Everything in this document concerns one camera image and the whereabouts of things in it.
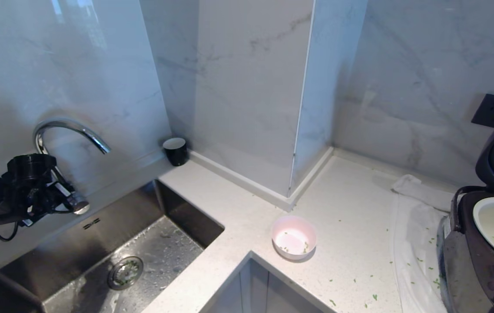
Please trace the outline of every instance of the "chrome faucet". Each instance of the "chrome faucet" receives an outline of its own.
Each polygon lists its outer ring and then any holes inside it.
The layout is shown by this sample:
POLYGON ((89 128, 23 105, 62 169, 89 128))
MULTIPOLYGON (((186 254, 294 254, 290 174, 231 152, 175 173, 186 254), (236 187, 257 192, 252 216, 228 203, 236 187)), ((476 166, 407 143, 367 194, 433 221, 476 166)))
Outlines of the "chrome faucet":
MULTIPOLYGON (((54 127, 66 128, 75 131, 76 133, 80 133, 82 136, 90 140, 90 142, 92 142, 96 148, 102 152, 102 154, 109 153, 112 150, 108 144, 100 138, 100 136, 96 135, 96 133, 88 127, 69 119, 52 119, 40 122, 34 129, 34 145, 36 146, 38 153, 50 154, 44 145, 44 132, 47 129, 54 127)), ((86 198, 80 192, 75 190, 72 184, 66 180, 58 166, 55 166, 52 170, 52 178, 58 190, 66 196, 66 200, 72 208, 72 212, 74 214, 84 214, 88 211, 90 204, 86 198)))

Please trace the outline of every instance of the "drain strainer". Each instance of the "drain strainer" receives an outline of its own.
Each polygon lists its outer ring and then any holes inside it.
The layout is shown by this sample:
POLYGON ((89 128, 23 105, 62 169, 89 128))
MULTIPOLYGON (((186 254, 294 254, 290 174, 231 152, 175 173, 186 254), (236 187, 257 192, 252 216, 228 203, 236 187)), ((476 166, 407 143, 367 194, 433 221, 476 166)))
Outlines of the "drain strainer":
POLYGON ((108 274, 108 285, 114 290, 131 287, 141 277, 142 260, 138 257, 126 257, 117 262, 108 274))

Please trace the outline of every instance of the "stainless steel sink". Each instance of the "stainless steel sink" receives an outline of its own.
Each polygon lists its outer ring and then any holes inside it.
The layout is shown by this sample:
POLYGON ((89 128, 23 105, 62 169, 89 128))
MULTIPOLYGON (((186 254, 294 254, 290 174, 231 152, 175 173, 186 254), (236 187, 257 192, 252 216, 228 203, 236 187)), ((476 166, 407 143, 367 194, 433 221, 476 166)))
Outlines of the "stainless steel sink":
POLYGON ((157 182, 0 269, 0 313, 141 312, 223 227, 157 182))

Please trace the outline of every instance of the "white cloth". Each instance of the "white cloth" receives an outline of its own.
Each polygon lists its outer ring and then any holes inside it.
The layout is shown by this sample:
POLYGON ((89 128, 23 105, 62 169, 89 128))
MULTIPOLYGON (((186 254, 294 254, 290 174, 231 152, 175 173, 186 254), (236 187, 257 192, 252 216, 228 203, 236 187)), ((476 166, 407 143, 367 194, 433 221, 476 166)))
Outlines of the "white cloth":
POLYGON ((392 186, 391 255, 404 313, 446 313, 440 296, 436 231, 449 209, 449 193, 406 175, 392 186))

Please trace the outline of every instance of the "black wall socket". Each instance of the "black wall socket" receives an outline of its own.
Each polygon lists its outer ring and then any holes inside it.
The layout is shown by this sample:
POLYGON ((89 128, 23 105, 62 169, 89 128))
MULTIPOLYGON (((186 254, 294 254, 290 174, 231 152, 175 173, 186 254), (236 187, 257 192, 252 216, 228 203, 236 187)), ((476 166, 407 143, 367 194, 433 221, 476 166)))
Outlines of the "black wall socket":
POLYGON ((494 127, 494 95, 487 93, 479 106, 471 123, 494 127))

